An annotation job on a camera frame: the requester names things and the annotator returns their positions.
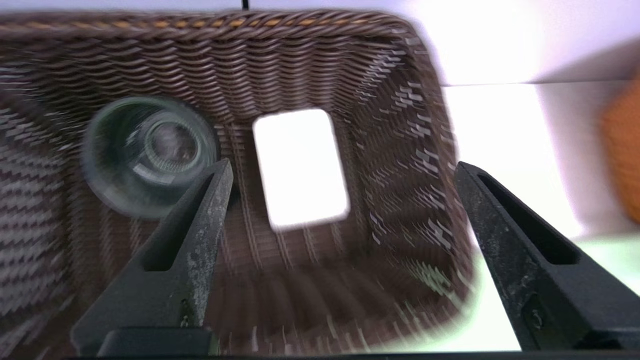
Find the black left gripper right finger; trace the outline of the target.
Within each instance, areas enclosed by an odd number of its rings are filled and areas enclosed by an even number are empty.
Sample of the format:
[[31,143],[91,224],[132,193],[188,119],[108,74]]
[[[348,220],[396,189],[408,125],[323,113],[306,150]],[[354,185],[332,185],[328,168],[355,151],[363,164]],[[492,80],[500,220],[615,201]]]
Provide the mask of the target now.
[[639,349],[633,290],[481,168],[455,188],[522,350]]

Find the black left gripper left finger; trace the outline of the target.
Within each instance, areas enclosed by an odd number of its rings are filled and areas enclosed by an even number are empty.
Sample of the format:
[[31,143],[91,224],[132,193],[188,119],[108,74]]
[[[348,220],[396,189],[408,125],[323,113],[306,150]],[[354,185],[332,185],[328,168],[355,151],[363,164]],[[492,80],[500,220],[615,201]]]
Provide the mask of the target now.
[[204,326],[233,187],[227,158],[206,169],[71,329],[77,354],[216,354]]

